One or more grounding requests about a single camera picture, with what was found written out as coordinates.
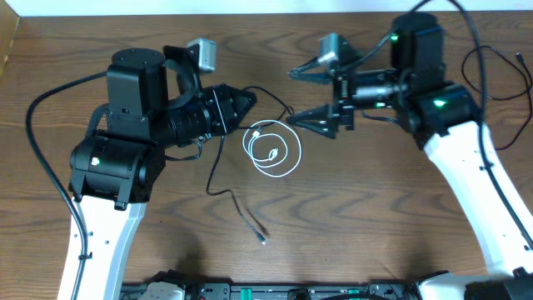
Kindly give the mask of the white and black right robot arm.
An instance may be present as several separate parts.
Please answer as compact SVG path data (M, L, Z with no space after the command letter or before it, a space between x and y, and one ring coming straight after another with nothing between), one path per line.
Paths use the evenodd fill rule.
M333 101L287 121L327 138L354 127L355 111L391 108L461 205L480 245L486 274L438 272L401 290L404 299L529 299L532 296L532 216L503 168L491 133L469 90L445 78L444 33L435 16L397 17L385 40L391 67L365 71L365 57L335 33L296 67L298 81L331 84Z

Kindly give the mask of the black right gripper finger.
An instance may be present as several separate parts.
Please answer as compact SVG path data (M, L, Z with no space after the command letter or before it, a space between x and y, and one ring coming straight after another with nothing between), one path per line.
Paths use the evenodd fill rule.
M325 70L322 72L310 72L310 70L318 67L324 67ZM337 61L323 63L319 62L318 57L314 57L301 66L294 67L287 75L291 80L295 81L328 85L333 82L332 74L335 72L336 67Z
M287 117L286 122L294 127L304 128L322 135L325 138L336 138L336 119L330 105L295 113Z

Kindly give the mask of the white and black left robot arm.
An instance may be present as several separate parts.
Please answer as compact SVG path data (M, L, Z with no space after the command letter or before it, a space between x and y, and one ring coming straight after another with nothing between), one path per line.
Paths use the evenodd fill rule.
M107 69L107 128L93 127L70 157L74 214L58 296L118 298L132 240L171 147L201 145L237 130L253 92L203 87L216 47L116 52Z

